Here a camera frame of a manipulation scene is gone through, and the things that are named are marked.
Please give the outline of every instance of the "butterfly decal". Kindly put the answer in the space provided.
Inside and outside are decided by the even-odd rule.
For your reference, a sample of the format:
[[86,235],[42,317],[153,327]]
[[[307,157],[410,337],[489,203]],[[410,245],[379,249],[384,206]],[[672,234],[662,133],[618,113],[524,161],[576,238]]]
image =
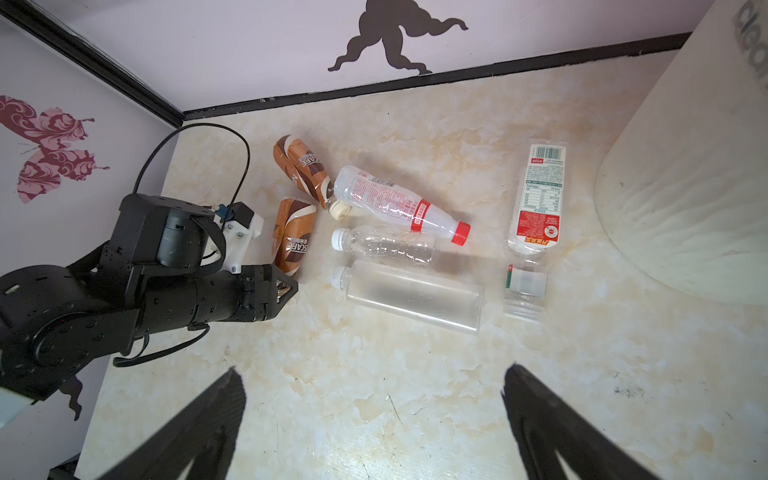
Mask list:
[[109,170],[97,166],[91,152],[70,149],[73,142],[88,136],[83,126],[88,121],[94,119],[75,120],[60,108],[38,115],[27,102],[0,95],[0,124],[35,144],[18,174],[16,191],[22,203],[59,188],[62,177],[80,181],[93,170]]

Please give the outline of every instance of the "black decal silhouette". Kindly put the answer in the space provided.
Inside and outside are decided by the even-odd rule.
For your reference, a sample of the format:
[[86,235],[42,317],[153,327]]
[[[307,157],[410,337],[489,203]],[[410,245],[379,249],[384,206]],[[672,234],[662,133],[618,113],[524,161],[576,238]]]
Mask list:
[[78,380],[78,377],[73,376],[67,380],[58,391],[65,395],[69,395],[69,408],[74,412],[74,420],[77,422],[80,418],[80,412],[83,411],[83,407],[78,403],[80,392],[83,391],[82,382]]
[[453,25],[458,25],[462,30],[467,29],[466,23],[458,18],[449,18],[443,22],[432,18],[429,12],[413,0],[368,0],[358,25],[360,35],[349,41],[346,55],[338,57],[336,64],[328,71],[339,70],[342,63],[357,60],[364,49],[376,45],[380,40],[384,44],[386,60],[391,66],[419,70],[420,75],[428,74],[431,72],[426,65],[413,63],[402,54],[400,26],[409,37],[421,37],[428,33],[434,37],[446,33]]

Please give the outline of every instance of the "black wall trim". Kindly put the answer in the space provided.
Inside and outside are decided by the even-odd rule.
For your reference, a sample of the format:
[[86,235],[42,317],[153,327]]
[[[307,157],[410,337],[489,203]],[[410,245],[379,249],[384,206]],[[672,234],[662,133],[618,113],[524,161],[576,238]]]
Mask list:
[[25,0],[0,0],[0,15],[91,72],[163,121],[180,127],[184,114]]
[[447,71],[445,73],[420,75],[403,78],[402,80],[385,81],[383,83],[363,85],[362,87],[342,88],[341,90],[321,91],[311,94],[286,95],[284,97],[259,98],[241,101],[235,104],[218,105],[216,107],[200,108],[185,113],[184,120],[200,120],[201,118],[218,117],[220,115],[239,114],[246,111],[266,110],[268,108],[285,107],[287,105],[305,104],[313,101],[333,100],[335,98],[356,97],[357,95],[375,94],[383,91],[402,90],[404,88],[426,87],[452,83],[454,81],[472,80],[475,78],[495,77],[519,73],[522,71],[542,70],[544,68],[575,65],[588,61],[604,60],[606,58],[645,55],[660,51],[679,50],[690,33],[668,35],[666,37],[649,38],[647,40],[629,41],[604,47],[585,48],[584,50],[566,51],[541,57],[524,58],[521,60],[503,61],[485,67],[465,68],[464,70]]

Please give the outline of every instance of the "red bottle cap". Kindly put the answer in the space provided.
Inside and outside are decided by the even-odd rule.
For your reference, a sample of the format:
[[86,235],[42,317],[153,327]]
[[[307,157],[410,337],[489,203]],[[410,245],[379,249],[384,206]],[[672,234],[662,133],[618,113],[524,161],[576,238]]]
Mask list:
[[451,241],[456,245],[463,247],[464,242],[466,242],[467,237],[469,237],[470,228],[472,228],[472,226],[469,225],[469,223],[458,222],[458,227],[456,227],[456,233],[453,234],[453,239]]

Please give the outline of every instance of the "marble countertop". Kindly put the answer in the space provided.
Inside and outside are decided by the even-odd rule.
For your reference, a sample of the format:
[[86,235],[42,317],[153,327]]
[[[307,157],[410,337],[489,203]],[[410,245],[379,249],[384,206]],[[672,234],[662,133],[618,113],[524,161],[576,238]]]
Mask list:
[[[230,479],[525,478],[500,397],[514,362],[663,478],[758,478],[768,461],[768,313],[678,293],[611,244],[598,165],[673,52],[215,118],[250,142],[240,194],[271,225],[301,197],[274,164],[284,134],[335,174],[355,164],[472,225],[455,276],[485,287],[477,336],[354,306],[332,289],[339,223],[320,211],[299,293],[268,322],[213,324],[193,346],[110,366],[78,465],[120,461],[231,366],[247,407]],[[540,324],[502,314],[514,159],[526,139],[570,143],[570,189]],[[226,203],[243,168],[226,131],[181,134],[164,195]],[[364,215],[341,224],[368,222]],[[270,237],[247,263],[267,263]],[[150,351],[196,333],[152,337]]]

